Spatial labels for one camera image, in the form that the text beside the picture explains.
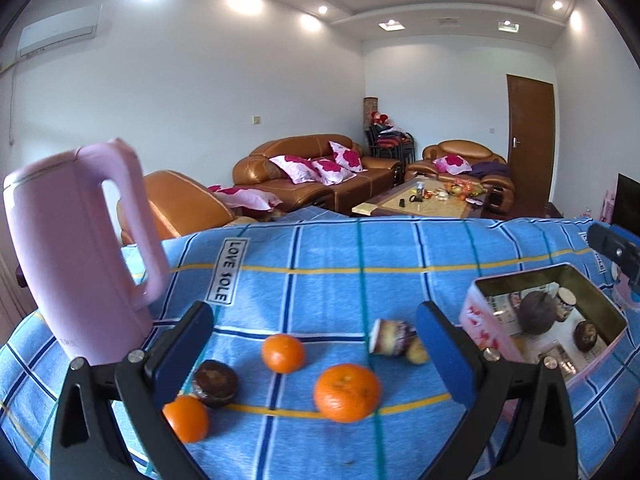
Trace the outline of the black television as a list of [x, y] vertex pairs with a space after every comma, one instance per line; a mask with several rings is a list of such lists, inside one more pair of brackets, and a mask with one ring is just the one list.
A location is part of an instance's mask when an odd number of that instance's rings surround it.
[[640, 236], [640, 183], [624, 174], [617, 177], [611, 224]]

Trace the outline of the pink metal tin box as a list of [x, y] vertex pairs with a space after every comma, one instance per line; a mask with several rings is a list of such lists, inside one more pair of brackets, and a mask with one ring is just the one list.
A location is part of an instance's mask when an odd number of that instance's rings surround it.
[[509, 361], [555, 359], [567, 388], [612, 354], [628, 326], [602, 288], [569, 263], [478, 278], [459, 322], [480, 348]]

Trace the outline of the brown leather ottoman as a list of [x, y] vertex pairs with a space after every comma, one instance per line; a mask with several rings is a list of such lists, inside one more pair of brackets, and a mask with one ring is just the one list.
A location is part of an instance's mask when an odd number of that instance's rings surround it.
[[160, 240], [256, 222], [238, 216], [207, 188], [180, 172], [154, 171], [143, 177], [143, 183]]

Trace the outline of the white wall air conditioner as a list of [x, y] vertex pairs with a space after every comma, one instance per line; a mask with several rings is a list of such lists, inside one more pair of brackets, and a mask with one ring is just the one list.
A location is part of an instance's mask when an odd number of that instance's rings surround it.
[[83, 6], [26, 26], [18, 40], [16, 57], [21, 60], [62, 44], [93, 38], [101, 10], [102, 6]]

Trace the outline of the brown-green kiwi fruit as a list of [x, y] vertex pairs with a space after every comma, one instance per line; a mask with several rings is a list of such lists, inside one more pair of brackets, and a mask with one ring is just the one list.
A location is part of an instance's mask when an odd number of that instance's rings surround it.
[[428, 362], [430, 356], [428, 355], [422, 341], [418, 336], [414, 336], [405, 353], [406, 359], [414, 365], [423, 365]]

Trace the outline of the brown wooden door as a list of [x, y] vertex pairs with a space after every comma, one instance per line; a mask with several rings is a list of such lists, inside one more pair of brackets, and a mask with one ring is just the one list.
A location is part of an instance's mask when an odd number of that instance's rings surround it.
[[509, 166], [515, 186], [514, 216], [544, 218], [555, 151], [553, 84], [506, 76], [509, 104]]

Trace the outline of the purple sugarcane piece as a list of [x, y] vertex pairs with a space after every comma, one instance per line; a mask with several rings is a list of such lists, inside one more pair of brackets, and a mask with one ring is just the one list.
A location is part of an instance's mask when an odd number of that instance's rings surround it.
[[409, 349], [416, 330], [405, 321], [377, 318], [369, 334], [369, 353], [397, 358]]

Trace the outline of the dark brown passion fruit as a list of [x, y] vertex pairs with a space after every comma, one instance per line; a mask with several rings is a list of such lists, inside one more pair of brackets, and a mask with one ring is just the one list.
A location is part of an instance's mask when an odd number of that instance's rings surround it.
[[235, 370], [216, 360], [204, 361], [191, 379], [193, 393], [209, 408], [230, 404], [239, 392], [240, 381]]

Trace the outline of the printed paper liner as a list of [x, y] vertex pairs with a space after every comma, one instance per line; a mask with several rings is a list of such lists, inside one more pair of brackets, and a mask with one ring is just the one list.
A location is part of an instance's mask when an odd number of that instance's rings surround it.
[[557, 282], [487, 298], [494, 317], [513, 340], [525, 361], [537, 363], [547, 356], [556, 359], [562, 376], [569, 380], [578, 375], [606, 349], [606, 342], [596, 326], [576, 307], [564, 322], [555, 321], [547, 333], [529, 335], [522, 332], [516, 311], [522, 299], [535, 290], [548, 292], [554, 299], [561, 285]]

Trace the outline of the stacked dark chairs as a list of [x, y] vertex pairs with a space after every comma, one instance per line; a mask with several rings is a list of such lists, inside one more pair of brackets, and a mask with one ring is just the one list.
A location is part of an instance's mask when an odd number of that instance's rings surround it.
[[400, 160], [404, 165], [416, 160], [416, 144], [410, 133], [394, 126], [386, 114], [376, 110], [369, 119], [366, 133], [372, 156]]

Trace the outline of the dark purple round fruit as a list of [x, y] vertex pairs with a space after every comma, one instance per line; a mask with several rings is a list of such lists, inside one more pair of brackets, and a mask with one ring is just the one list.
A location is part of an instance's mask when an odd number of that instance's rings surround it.
[[548, 292], [535, 290], [522, 299], [516, 316], [523, 333], [542, 335], [556, 321], [556, 303]]

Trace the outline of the small orange tangerine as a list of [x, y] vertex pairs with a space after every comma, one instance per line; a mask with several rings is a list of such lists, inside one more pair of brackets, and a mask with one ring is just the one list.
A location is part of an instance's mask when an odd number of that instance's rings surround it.
[[262, 362], [277, 374], [291, 374], [300, 370], [306, 360], [304, 345], [288, 334], [275, 334], [262, 343]]

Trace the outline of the blue plaid tablecloth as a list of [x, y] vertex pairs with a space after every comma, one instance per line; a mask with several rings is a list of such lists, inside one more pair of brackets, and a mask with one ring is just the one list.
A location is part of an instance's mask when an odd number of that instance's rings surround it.
[[[191, 446], [214, 479], [414, 479], [454, 430], [462, 407], [430, 364], [371, 356], [377, 318], [412, 322], [426, 300], [457, 318], [477, 278], [569, 263], [604, 292], [608, 260], [587, 244], [586, 219], [444, 220], [387, 217], [232, 226], [168, 240], [168, 289], [151, 314], [169, 330], [215, 289], [216, 326], [204, 359], [240, 378], [210, 436]], [[304, 345], [304, 366], [277, 374], [262, 362], [275, 334]], [[367, 365], [378, 375], [378, 412], [340, 425], [314, 407], [325, 368]]]

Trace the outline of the brown leather three-seat sofa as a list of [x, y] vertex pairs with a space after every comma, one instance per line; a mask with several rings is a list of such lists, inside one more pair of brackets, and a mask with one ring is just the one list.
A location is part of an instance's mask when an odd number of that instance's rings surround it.
[[398, 160], [363, 155], [348, 136], [325, 133], [259, 145], [235, 164], [232, 177], [237, 186], [278, 196], [284, 211], [321, 205], [350, 214], [398, 183], [401, 169]]

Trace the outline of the large orange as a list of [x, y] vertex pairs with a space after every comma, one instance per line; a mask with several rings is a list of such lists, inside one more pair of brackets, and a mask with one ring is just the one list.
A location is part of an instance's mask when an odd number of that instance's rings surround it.
[[344, 363], [324, 370], [314, 384], [314, 405], [329, 420], [359, 422], [380, 404], [382, 385], [367, 367]]

